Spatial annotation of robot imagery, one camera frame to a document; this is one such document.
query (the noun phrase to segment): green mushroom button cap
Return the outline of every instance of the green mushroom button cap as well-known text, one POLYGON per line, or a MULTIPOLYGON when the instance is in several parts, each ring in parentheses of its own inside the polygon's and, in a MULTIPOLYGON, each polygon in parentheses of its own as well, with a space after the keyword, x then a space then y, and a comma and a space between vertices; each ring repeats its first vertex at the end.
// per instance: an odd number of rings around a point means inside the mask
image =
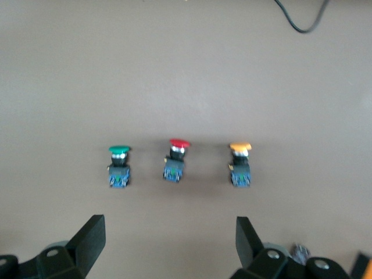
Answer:
POLYGON ((115 145, 109 148, 109 151, 117 155, 127 153, 129 150, 130 150, 130 147, 127 145, 115 145))

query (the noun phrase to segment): wire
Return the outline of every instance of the wire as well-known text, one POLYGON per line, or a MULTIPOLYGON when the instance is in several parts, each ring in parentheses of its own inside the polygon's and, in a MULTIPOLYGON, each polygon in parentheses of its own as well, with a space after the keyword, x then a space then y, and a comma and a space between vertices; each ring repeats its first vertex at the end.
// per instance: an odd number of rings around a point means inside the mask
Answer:
POLYGON ((310 28, 308 29, 300 29, 296 26, 296 24, 292 21, 292 19, 290 18, 287 10, 284 8, 283 4, 279 1, 279 0, 274 0, 278 6, 281 8, 281 10, 283 11, 285 17, 287 18, 288 22, 290 23, 290 25, 299 33, 303 33, 303 34, 306 34, 306 33, 310 33, 311 31, 313 31, 319 24, 320 22, 320 19, 324 13, 324 10, 326 9, 326 6, 327 4, 329 3, 330 0, 324 0, 323 4, 321 4, 321 7, 320 7, 320 10, 319 10, 319 13, 318 15, 316 16, 316 19, 313 23, 313 25, 310 26, 310 28))

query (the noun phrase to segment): screw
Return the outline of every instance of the screw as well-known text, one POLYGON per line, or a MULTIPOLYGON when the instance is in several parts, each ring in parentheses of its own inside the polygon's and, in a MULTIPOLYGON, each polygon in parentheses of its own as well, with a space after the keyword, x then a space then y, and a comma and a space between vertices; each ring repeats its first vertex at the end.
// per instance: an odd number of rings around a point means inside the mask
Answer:
POLYGON ((315 260, 315 265, 320 269, 330 269, 330 265, 323 260, 315 260))
POLYGON ((52 257, 52 256, 55 256, 57 254, 58 254, 58 250, 53 249, 53 250, 50 250, 48 253, 46 253, 46 256, 47 257, 52 257))
POLYGON ((279 259, 279 254, 278 252, 274 251, 274 250, 270 250, 267 252, 268 256, 272 259, 279 259))

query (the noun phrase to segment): yellow mushroom button cap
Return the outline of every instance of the yellow mushroom button cap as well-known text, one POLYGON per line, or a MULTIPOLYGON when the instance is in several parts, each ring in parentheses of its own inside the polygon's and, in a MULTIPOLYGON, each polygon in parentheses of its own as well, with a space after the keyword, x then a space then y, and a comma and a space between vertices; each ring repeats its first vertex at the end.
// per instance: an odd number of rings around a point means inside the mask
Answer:
POLYGON ((252 149, 251 144, 248 142, 233 142, 230 148, 235 152, 244 152, 252 149))

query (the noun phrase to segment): red button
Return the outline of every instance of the red button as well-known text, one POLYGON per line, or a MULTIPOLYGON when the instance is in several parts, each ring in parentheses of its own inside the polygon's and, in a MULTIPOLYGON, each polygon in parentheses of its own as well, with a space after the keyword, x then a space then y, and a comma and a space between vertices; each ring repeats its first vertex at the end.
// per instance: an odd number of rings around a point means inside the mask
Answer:
POLYGON ((170 144, 178 148, 188 148, 190 146, 190 143, 188 141, 185 141, 180 138, 171 138, 170 144))

